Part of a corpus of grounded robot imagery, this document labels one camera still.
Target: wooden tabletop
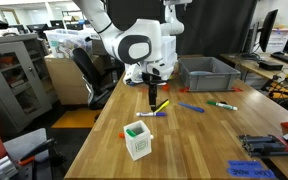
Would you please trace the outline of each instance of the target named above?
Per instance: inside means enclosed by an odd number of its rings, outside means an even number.
[[[247,155],[237,136],[282,135],[280,123],[288,121],[288,111],[240,80],[234,86],[242,92],[179,92],[184,88],[179,76],[169,85],[169,91],[159,87],[157,97],[157,103],[170,100],[162,110],[167,116],[137,117],[136,112],[150,111],[148,87],[129,87],[120,81],[65,179],[233,178],[227,173],[228,160],[260,161]],[[207,100],[225,101],[239,109],[212,106]],[[178,102],[201,107],[205,112]],[[138,120],[143,120],[154,139],[152,152],[133,161],[125,139],[118,134],[123,126]],[[288,157],[271,160],[288,177]]]
[[[221,54],[221,57],[223,57],[225,60],[229,62],[236,64],[237,66],[247,69],[250,72],[258,74],[259,76],[265,79],[272,79],[273,75],[279,75],[281,77],[279,81],[282,81],[285,78],[286,74],[288,73],[288,63],[270,57],[269,53],[259,53],[259,55],[264,60],[282,64],[283,65],[282,71],[268,71],[262,69],[259,67],[257,62],[252,60],[242,60],[239,57],[235,57],[235,55],[233,54]]]

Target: blue marker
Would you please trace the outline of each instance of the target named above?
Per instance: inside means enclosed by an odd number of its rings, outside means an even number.
[[[149,113],[143,113],[143,112],[139,112],[136,113],[136,116],[166,116],[165,112],[149,112]]]
[[[184,104],[182,102],[179,102],[178,104],[181,105],[181,106],[193,109],[193,110],[198,111],[198,112],[204,112],[204,109],[199,108],[199,107],[195,107],[195,106],[191,106],[191,105],[188,105],[188,104]]]

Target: black chair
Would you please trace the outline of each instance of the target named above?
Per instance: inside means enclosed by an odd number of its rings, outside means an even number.
[[[82,78],[86,82],[86,88],[89,91],[87,100],[89,109],[102,109],[117,84],[117,82],[112,82],[103,85],[103,80],[106,76],[111,75],[113,71],[120,70],[122,67],[108,67],[104,69],[103,74],[100,74],[82,48],[73,50],[73,60],[82,71]]]

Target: yellow marker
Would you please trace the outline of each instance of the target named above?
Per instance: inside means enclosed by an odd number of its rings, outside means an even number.
[[[169,104],[170,104],[170,101],[166,100],[155,112],[159,112],[160,110],[162,110],[164,107],[166,107]]]

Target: gray storage bin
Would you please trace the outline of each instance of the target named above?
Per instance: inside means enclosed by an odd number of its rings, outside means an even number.
[[[240,72],[214,57],[179,59],[179,74],[189,91],[228,91]]]

